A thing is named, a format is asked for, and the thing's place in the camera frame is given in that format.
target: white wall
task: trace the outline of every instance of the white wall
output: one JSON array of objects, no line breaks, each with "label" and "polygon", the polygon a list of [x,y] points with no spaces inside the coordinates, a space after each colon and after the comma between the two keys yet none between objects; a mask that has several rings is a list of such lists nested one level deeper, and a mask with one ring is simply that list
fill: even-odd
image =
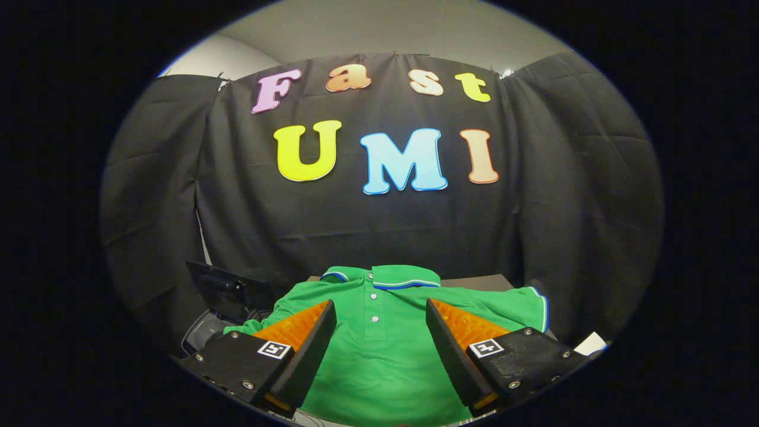
[{"label": "white wall", "polygon": [[213,35],[198,43],[161,71],[160,76],[197,74],[237,80],[280,65],[275,59],[235,39]]}]

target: ceiling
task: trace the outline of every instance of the ceiling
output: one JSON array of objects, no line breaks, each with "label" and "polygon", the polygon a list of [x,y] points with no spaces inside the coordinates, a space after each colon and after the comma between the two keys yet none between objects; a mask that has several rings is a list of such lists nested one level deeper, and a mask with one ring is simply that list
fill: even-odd
[{"label": "ceiling", "polygon": [[503,74],[570,48],[478,0],[283,0],[218,34],[282,64],[371,52],[423,53]]}]

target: blue letter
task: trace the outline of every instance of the blue letter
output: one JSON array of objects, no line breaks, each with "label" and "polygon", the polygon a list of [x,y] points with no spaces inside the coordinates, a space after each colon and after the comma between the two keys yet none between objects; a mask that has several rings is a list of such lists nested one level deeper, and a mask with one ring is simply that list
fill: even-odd
[{"label": "blue letter", "polygon": [[387,134],[369,134],[361,138],[361,145],[367,148],[369,182],[364,193],[381,195],[390,190],[383,177],[383,168],[398,190],[406,188],[411,168],[417,168],[417,175],[411,187],[417,191],[442,190],[448,181],[440,174],[437,158],[437,129],[417,129],[411,133],[406,150],[401,153]]}]

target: black curtain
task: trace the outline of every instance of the black curtain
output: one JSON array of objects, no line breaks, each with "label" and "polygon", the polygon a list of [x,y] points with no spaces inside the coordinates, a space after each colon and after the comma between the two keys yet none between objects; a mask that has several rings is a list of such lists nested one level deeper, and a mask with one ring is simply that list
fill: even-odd
[{"label": "black curtain", "polygon": [[[364,65],[372,83],[328,91],[329,72],[347,64]],[[258,80],[296,68],[303,75],[279,106],[251,114]],[[414,68],[434,72],[444,93],[414,91]],[[489,102],[465,94],[454,77],[463,73],[484,81]],[[663,218],[656,157],[624,97],[573,52],[504,79],[423,55],[366,54],[218,86],[159,79],[124,122],[106,170],[103,235],[117,289],[146,324],[167,330],[155,332],[167,348],[203,310],[184,268],[203,260],[195,206],[214,265],[280,295],[333,265],[413,264],[443,279],[501,273],[547,295],[551,330],[574,345],[591,331],[612,339],[648,286]],[[273,133],[304,126],[301,161],[312,163],[313,125],[325,120],[342,123],[334,168],[315,181],[286,179]],[[419,128],[440,131],[448,187],[399,191],[386,175],[389,192],[364,194],[361,137],[386,133],[403,151]],[[471,128],[490,134],[494,183],[469,181],[459,132]]]},{"label": "black curtain", "polygon": [[205,261],[195,180],[219,84],[189,75],[155,80],[124,119],[103,172],[100,230],[114,286],[159,347],[177,356],[206,309],[184,263]]}]

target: orange letter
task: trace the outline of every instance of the orange letter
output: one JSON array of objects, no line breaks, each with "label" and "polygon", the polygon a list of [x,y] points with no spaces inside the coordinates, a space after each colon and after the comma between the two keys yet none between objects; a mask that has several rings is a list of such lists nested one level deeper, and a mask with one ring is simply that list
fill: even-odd
[{"label": "orange letter", "polygon": [[487,148],[490,134],[480,129],[465,129],[460,135],[467,141],[472,159],[472,173],[469,174],[469,180],[475,184],[490,184],[498,181],[498,172],[493,170],[490,150]]},{"label": "orange letter", "polygon": [[329,72],[332,77],[327,81],[327,90],[341,92],[346,89],[361,89],[369,86],[372,79],[367,77],[367,68],[361,64],[349,64],[337,67]]},{"label": "orange letter", "polygon": [[411,77],[411,87],[419,93],[425,93],[427,95],[440,96],[442,95],[442,86],[440,78],[432,71],[425,70],[411,70],[408,72],[408,76]]}]

